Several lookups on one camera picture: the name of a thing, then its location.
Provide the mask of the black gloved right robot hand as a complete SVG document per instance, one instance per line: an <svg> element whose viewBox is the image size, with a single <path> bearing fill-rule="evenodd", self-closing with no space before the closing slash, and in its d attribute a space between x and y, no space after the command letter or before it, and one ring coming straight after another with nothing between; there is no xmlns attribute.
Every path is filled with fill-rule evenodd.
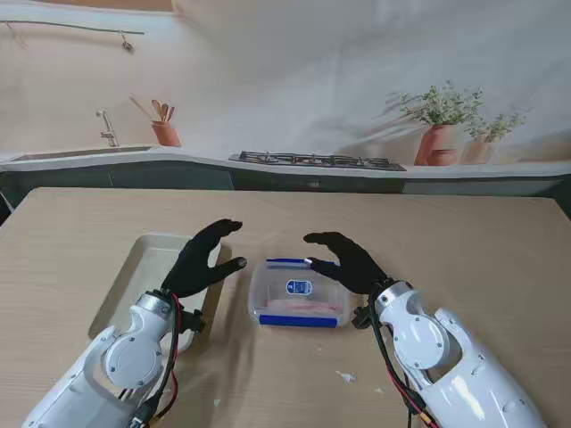
<svg viewBox="0 0 571 428"><path fill-rule="evenodd" d="M369 295L393 283L367 251L338 232L310 233L303 240L324 245L336 255L338 264L313 257L304 262L313 271L339 282L350 292Z"/></svg>

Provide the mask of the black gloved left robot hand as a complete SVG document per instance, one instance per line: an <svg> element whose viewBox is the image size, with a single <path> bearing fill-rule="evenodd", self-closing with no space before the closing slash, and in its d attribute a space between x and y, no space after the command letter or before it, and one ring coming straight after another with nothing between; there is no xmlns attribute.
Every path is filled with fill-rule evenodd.
<svg viewBox="0 0 571 428"><path fill-rule="evenodd" d="M244 257L237 257L214 267L208 264L211 252L221 239L236 232L242 225L241 221L224 218L198 232L179 253L161 288L179 298L186 298L245 268L247 260Z"/></svg>

